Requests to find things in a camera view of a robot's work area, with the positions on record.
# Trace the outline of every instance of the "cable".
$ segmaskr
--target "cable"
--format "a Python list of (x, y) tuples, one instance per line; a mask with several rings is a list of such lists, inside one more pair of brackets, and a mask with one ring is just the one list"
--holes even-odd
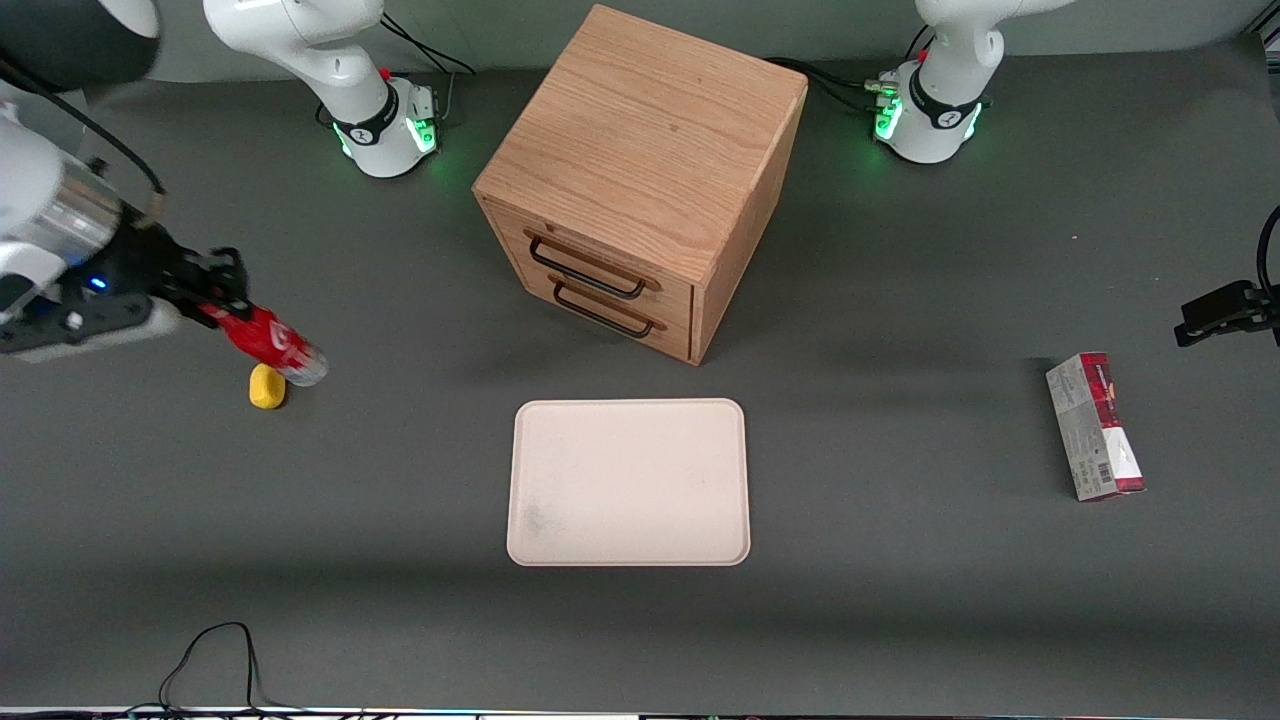
[(774, 58), (764, 58), (764, 61), (765, 63), (773, 63), (774, 65), (780, 65), (780, 67), (783, 67), (783, 68), (787, 68), (787, 69), (796, 70), (797, 73), (804, 73), (804, 74), (806, 74), (809, 77), (817, 77), (817, 78), (824, 79), (824, 81), (827, 81), (827, 82), (829, 82), (832, 85), (838, 85), (840, 87), (852, 87), (852, 88), (856, 88), (856, 90), (861, 90), (863, 88), (863, 83), (860, 83), (860, 82), (854, 82), (854, 81), (850, 81), (850, 79), (845, 79), (845, 78), (842, 78), (842, 77), (840, 77), (837, 74), (828, 73), (827, 70), (824, 70), (824, 69), (822, 69), (822, 68), (819, 68), (817, 65), (805, 63), (803, 60), (795, 60), (792, 58), (777, 58), (777, 56), (774, 56)]
[(303, 710), (303, 708), (293, 706), (293, 705), (287, 705), (287, 703), (271, 700), (271, 698), (266, 697), (265, 692), (262, 692), (262, 671), (261, 671), (261, 669), (259, 667), (259, 664), (257, 664), (257, 651), (253, 648), (253, 634), (250, 633), (248, 625), (246, 625), (244, 623), (239, 623), (237, 620), (232, 620), (229, 623), (219, 623), (216, 625), (210, 625), (209, 628), (205, 628), (204, 630), (201, 630), (191, 641), (191, 643), (187, 646), (187, 651), (182, 653), (182, 660), (179, 660), (178, 665), (175, 665), (174, 669), (170, 670), (168, 675), (165, 675), (165, 679), (160, 682), (160, 689), (156, 692), (156, 700), (159, 701), (157, 705), (160, 705), (160, 707), (163, 707), (169, 714), (178, 715), (179, 717), (182, 716), (182, 712), (180, 712), (182, 708), (180, 708), (180, 706), (173, 705), (173, 702), (172, 702), (173, 682), (182, 673), (183, 667), (187, 666), (187, 662), (191, 660), (191, 653), (195, 652), (196, 646), (200, 644), (200, 641), (204, 639), (204, 637), (207, 635), (209, 633), (212, 633), (214, 630), (220, 630), (223, 628), (239, 628), (241, 632), (244, 633), (244, 651), (246, 651), (247, 657), (248, 657), (248, 664), (247, 664), (247, 667), (246, 667), (246, 678), (244, 678), (244, 705), (250, 710), (253, 710), (253, 711), (261, 714), (262, 716), (268, 716), (268, 717), (285, 717), (283, 715), (278, 715), (278, 714), (262, 710), (261, 707), (259, 707), (257, 705), (253, 703), (253, 689), (256, 687), (257, 688), (257, 694), (262, 698), (262, 702), (265, 702), (266, 705), (274, 705), (276, 707), (291, 707), (291, 708), (294, 708), (294, 710)]
[(92, 118), (90, 118), (84, 113), (81, 113), (74, 105), (59, 97), (44, 79), (27, 72), (26, 68), (23, 68), (18, 63), (9, 60), (4, 55), (0, 55), (0, 65), (3, 65), (10, 73), (22, 78), (41, 97), (49, 100), (50, 102), (56, 105), (58, 109), (76, 118), (77, 120), (79, 120), (81, 124), (93, 131), (93, 135), (101, 137), (111, 147), (119, 150), (122, 155), (128, 158), (128, 160), (134, 164), (134, 167), (142, 170), (142, 174), (147, 177), (147, 182), (151, 183), (152, 197), (151, 197), (151, 205), (147, 208), (147, 214), (142, 218), (142, 220), (140, 220), (140, 224), (137, 227), (140, 228), (147, 227), (152, 224), (156, 220), (156, 218), (160, 217), (160, 213), (164, 210), (164, 199), (166, 195), (169, 195), (169, 192), (164, 188), (164, 183), (160, 182), (160, 176), (157, 176), (155, 170), (151, 169), (151, 165), (148, 165), (147, 161), (142, 159), (142, 156), (134, 152), (133, 149), (125, 145), (120, 138), (108, 132), (106, 128), (93, 122)]
[(440, 113), (440, 122), (449, 119), (449, 110), (453, 109), (453, 81), (458, 79), (458, 73), (449, 73), (449, 91), (444, 94), (444, 111)]
[(454, 65), (465, 69), (467, 72), (467, 74), (472, 74), (472, 76), (476, 74), (475, 68), (472, 68), (471, 65), (463, 63), (462, 60), (458, 60), (457, 58), (454, 58), (452, 55), (442, 53), (442, 51), (436, 50), (435, 47), (431, 47), (430, 45), (426, 45), (426, 44), (419, 41), (416, 37), (413, 37), (412, 35), (410, 35), (410, 32), (407, 29), (404, 29), (403, 26), (401, 26), (398, 22), (396, 22), (396, 18), (388, 15), (387, 13), (383, 13), (383, 27), (385, 27), (387, 29), (389, 29), (393, 35), (399, 36), (401, 38), (408, 41), (415, 47), (417, 47), (424, 55), (426, 55), (433, 63), (435, 63), (435, 65), (438, 68), (440, 68), (442, 73), (447, 73), (449, 70), (444, 69), (444, 65), (442, 65), (440, 61), (435, 59), (436, 55), (439, 55), (440, 58), (443, 58), (443, 59), (453, 63)]
[(402, 29), (397, 29), (396, 27), (392, 27), (390, 24), (387, 23), (387, 20), (383, 20), (381, 26), (384, 28), (387, 28), (388, 31), (390, 31), (390, 33), (394, 35), (396, 37), (399, 37), (401, 40), (406, 40), (411, 45), (413, 45), (415, 47), (417, 47), (419, 53), (426, 55), (426, 59), (430, 60), (436, 68), (439, 68), (439, 70), (442, 73), (449, 72), (448, 68), (445, 68), (439, 60), (435, 59), (435, 55), (433, 55), (431, 51), (426, 50), (425, 45), (421, 45), (419, 41), (416, 41), (412, 37), (410, 37), (410, 35), (407, 32), (404, 32)]
[(870, 111), (869, 108), (865, 108), (863, 105), (859, 105), (859, 104), (854, 102), (852, 100), (850, 100), (850, 99), (845, 97), (844, 95), (840, 95), (838, 92), (836, 92), (836, 88), (831, 87), (831, 85), (837, 85), (840, 87), (861, 90), (863, 88), (861, 83), (855, 83), (855, 82), (847, 81), (847, 79), (845, 79), (845, 78), (842, 78), (840, 76), (835, 76), (832, 73), (828, 73), (827, 70), (823, 70), (822, 68), (810, 65), (809, 63), (804, 63), (801, 60), (794, 60), (791, 58), (764, 58), (764, 61), (773, 63), (774, 65), (778, 65), (778, 67), (782, 67), (782, 68), (787, 68), (787, 69), (795, 70), (797, 73), (804, 73), (809, 78), (809, 82), (812, 82), (814, 85), (814, 87), (817, 87), (818, 90), (820, 90), (822, 92), (824, 92), (827, 96), (829, 96), (836, 102), (840, 102), (845, 108), (849, 108), (850, 110), (855, 110), (858, 113), (868, 113), (868, 111)]
[(902, 59), (904, 60), (910, 60), (911, 59), (911, 50), (915, 50), (915, 44), (919, 42), (922, 37), (924, 37), (924, 32), (928, 31), (928, 29), (929, 29), (929, 26), (925, 24), (925, 26), (920, 27), (920, 32), (915, 33), (915, 37), (911, 38), (911, 44), (906, 46), (906, 53), (902, 54)]
[(1276, 293), (1271, 290), (1271, 273), (1267, 272), (1267, 251), (1271, 249), (1271, 233), (1275, 232), (1276, 223), (1280, 223), (1280, 205), (1271, 211), (1271, 217), (1262, 225), (1262, 234), (1258, 236), (1258, 284), (1262, 286), (1262, 293), (1271, 301), (1271, 306), (1280, 310)]

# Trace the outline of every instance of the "metal handle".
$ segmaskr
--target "metal handle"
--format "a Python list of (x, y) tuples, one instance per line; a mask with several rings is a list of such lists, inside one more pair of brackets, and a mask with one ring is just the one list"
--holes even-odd
[(630, 338), (634, 338), (634, 340), (644, 340), (645, 337), (649, 337), (650, 332), (653, 332), (653, 325), (654, 325), (653, 320), (646, 322), (644, 324), (644, 329), (641, 329), (641, 331), (634, 331), (634, 329), (623, 325), (622, 323), (611, 320), (611, 319), (605, 318), (604, 315), (600, 315), (599, 313), (594, 313), (591, 310), (588, 310), (586, 307), (582, 307), (581, 305), (579, 305), (576, 302), (570, 302), (568, 300), (564, 300), (563, 297), (561, 297), (561, 293), (559, 293), (559, 291), (562, 291), (562, 290), (564, 290), (564, 283), (557, 282), (556, 283), (556, 290), (552, 291), (552, 297), (556, 299), (556, 302), (558, 302), (562, 307), (567, 307), (567, 309), (577, 313), (579, 315), (582, 315), (588, 320), (595, 320), (596, 323), (600, 323), (602, 325), (609, 328), (611, 331), (617, 331), (617, 332), (620, 332), (620, 333), (622, 333), (622, 334), (625, 334), (625, 336), (627, 336)]
[(538, 236), (535, 236), (532, 233), (529, 233), (529, 234), (530, 234), (530, 237), (534, 238), (532, 242), (529, 243), (529, 254), (534, 256), (534, 260), (539, 265), (545, 265), (545, 266), (548, 266), (548, 268), (550, 268), (553, 270), (558, 270), (561, 273), (564, 273), (566, 275), (573, 278), (575, 281), (577, 281), (577, 282), (580, 282), (582, 284), (591, 286), (595, 290), (599, 290), (600, 292), (607, 292), (607, 293), (612, 295), (613, 297), (618, 297), (621, 300), (635, 300), (636, 297), (640, 297), (640, 291), (644, 290), (644, 281), (636, 281), (635, 290), (632, 290), (630, 292), (625, 291), (625, 290), (622, 290), (620, 287), (613, 287), (612, 284), (609, 284), (607, 282), (598, 281), (598, 279), (593, 278), (591, 275), (585, 275), (585, 274), (575, 270), (573, 268), (570, 268), (567, 265), (562, 265), (561, 263), (557, 263), (556, 260), (552, 260), (550, 258), (543, 258), (541, 255), (538, 254), (538, 249), (541, 247), (541, 245), (543, 245), (543, 238), (540, 238), (540, 237), (538, 237)]

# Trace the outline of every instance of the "wooden drawer unit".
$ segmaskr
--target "wooden drawer unit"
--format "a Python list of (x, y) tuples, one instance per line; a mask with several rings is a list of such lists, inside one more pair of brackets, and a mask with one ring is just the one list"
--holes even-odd
[(805, 90), (596, 5), (472, 191), (530, 293), (696, 365), (777, 205)]

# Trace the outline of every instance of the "box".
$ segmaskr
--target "box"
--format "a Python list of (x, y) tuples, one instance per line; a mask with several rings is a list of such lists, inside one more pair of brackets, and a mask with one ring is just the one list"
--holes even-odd
[(1107, 354), (1082, 352), (1046, 377), (1075, 496), (1092, 501), (1144, 491), (1142, 470), (1116, 415)]
[(596, 5), (472, 191), (531, 295), (696, 365), (777, 205), (806, 87)]

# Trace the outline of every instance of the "white tray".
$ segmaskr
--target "white tray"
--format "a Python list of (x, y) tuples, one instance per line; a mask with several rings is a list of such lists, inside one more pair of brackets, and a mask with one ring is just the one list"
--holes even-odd
[(516, 562), (737, 565), (750, 548), (732, 400), (534, 401), (516, 414)]

